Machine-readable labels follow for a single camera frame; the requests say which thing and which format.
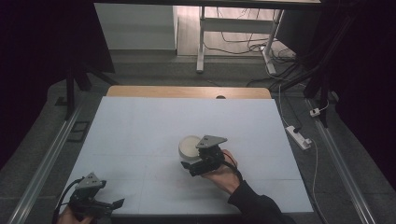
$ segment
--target electrical outlet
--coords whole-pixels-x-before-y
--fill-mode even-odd
[[[317,115],[320,114],[320,110],[318,108],[310,110],[309,114],[311,115],[311,117],[316,117]]]
[[[294,139],[294,141],[299,145],[302,150],[306,150],[311,147],[312,141],[309,138],[303,138],[300,133],[294,132],[295,128],[293,126],[289,126],[286,128],[288,134]]]

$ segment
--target white paper sheet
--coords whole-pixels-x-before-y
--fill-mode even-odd
[[[125,198],[119,215],[238,213],[226,193],[179,162],[179,141],[205,134],[228,138],[219,146],[282,212],[313,211],[274,100],[104,97],[68,183],[95,172],[107,181],[98,201]]]

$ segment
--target white cylinder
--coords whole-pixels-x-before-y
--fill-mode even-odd
[[[199,151],[196,146],[200,141],[201,138],[194,135],[189,135],[180,141],[178,154],[183,161],[196,161],[199,159]]]

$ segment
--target metal frame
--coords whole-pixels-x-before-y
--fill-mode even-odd
[[[309,109],[314,108],[309,100],[306,100],[306,103]],[[332,133],[328,128],[325,128],[323,126],[323,123],[320,122],[319,119],[315,119],[315,124],[318,127],[323,142],[326,144],[326,147],[329,150],[330,156],[332,157],[332,162],[334,163],[334,166],[337,169],[338,174],[340,175],[344,183],[344,186],[346,187],[346,191],[349,193],[349,196],[351,197],[351,200],[355,205],[356,211],[361,218],[361,223],[375,224],[376,222],[372,211],[368,206],[366,200],[364,199],[364,196],[361,193],[361,189],[359,188],[358,184],[350,173],[347,163],[345,162],[344,157],[340,152],[340,149],[335,144],[335,141],[332,138]]]
[[[76,110],[71,115],[70,119],[64,122],[61,130],[58,132],[54,141],[50,145],[49,150],[44,156],[44,159],[41,161],[40,165],[35,171],[35,175],[27,186],[26,191],[21,196],[21,199],[9,218],[8,223],[14,224],[25,222],[30,211],[32,210],[33,205],[35,204],[38,194],[42,190],[44,183],[50,174],[53,164],[56,162],[56,159],[58,158],[58,155],[64,146],[67,135],[69,135],[70,130],[73,128],[79,112],[84,105],[85,98],[86,96],[83,94],[78,106],[76,107]]]
[[[206,18],[205,7],[200,7],[200,35],[197,56],[197,70],[198,74],[204,72],[204,57],[205,46],[204,36],[205,32],[230,32],[230,33],[253,33],[253,34],[268,34],[268,42],[262,51],[266,67],[269,75],[275,75],[276,70],[272,63],[269,52],[275,38],[276,30],[279,25],[283,10],[279,10],[273,21],[256,21],[256,20],[238,20],[238,19],[223,19],[223,18]]]

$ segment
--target floor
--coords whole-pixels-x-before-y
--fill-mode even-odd
[[[194,8],[186,8],[186,11],[188,9],[196,11]],[[179,22],[180,30],[182,30],[182,22]],[[182,39],[182,37],[179,39],[180,46],[184,46],[180,42]],[[221,36],[216,41],[211,42],[210,38],[207,42],[205,40],[207,45],[210,44],[219,48],[233,46],[231,44],[222,46],[220,43],[222,41]],[[244,50],[243,47],[238,48],[227,50]],[[183,50],[186,53],[180,55],[182,51],[180,48],[178,56],[167,52],[113,51],[112,59],[116,74],[108,75],[122,85],[223,87],[246,87],[252,79],[264,77],[265,66],[262,63],[262,58],[259,56],[255,57],[254,54],[252,55],[253,57],[228,55],[207,57],[205,59],[205,72],[197,75],[195,73],[195,49]],[[276,70],[284,71],[290,66],[290,63],[276,63],[275,66]],[[300,70],[296,69],[290,76],[298,76],[299,72]],[[89,92],[79,91],[76,87],[77,102],[85,99],[78,115],[77,123],[92,122],[97,106],[99,106],[102,96],[106,95],[106,91],[109,88],[109,85],[103,80],[93,75],[89,75],[89,77],[92,82],[92,89]],[[249,87],[268,88],[276,81],[274,78],[261,79],[261,81],[250,83]],[[275,88],[272,96],[276,100],[279,109],[280,107],[282,108],[284,120],[289,125],[303,126],[301,133],[316,142],[317,147],[312,147],[305,151],[300,150],[292,139],[290,139],[290,146],[304,179],[307,192],[311,195],[311,202],[317,211],[317,208],[320,208],[326,222],[320,218],[318,212],[290,214],[290,216],[297,223],[362,223],[356,212],[355,205],[351,201],[344,183],[334,166],[329,150],[321,139],[316,120],[312,119],[308,114],[310,107],[302,95],[304,84],[306,83],[297,85],[280,95]],[[0,223],[8,221],[22,194],[25,192],[30,179],[35,174],[35,170],[50,148],[53,139],[64,125],[65,107],[56,104],[60,97],[65,97],[64,81],[53,85],[49,89],[48,101],[40,116],[14,156],[0,171]],[[317,100],[311,99],[310,102],[316,104]],[[396,223],[396,193],[394,189],[389,185],[353,133],[338,118],[334,110],[335,104],[336,100],[331,98],[328,107],[329,130],[332,132],[334,141],[340,148],[350,172],[372,210],[376,223]],[[25,223],[50,222],[52,210],[59,200],[83,145],[83,141],[78,141],[81,137],[82,139],[84,137],[81,133],[70,133],[67,136],[68,141],[65,142]],[[140,221],[136,223],[145,223],[146,220]]]
[[[178,33],[177,55],[193,56],[197,54],[199,44],[199,7],[177,7]],[[240,20],[263,20],[270,21],[274,16],[272,9],[256,8],[227,8],[206,7],[206,18],[226,18]],[[207,46],[205,55],[208,56],[244,56],[260,57],[261,53],[255,45],[265,45],[268,35],[261,34],[238,34],[205,32],[204,43]],[[274,42],[273,50],[286,49],[279,42]],[[292,51],[283,51],[282,56],[289,56]]]

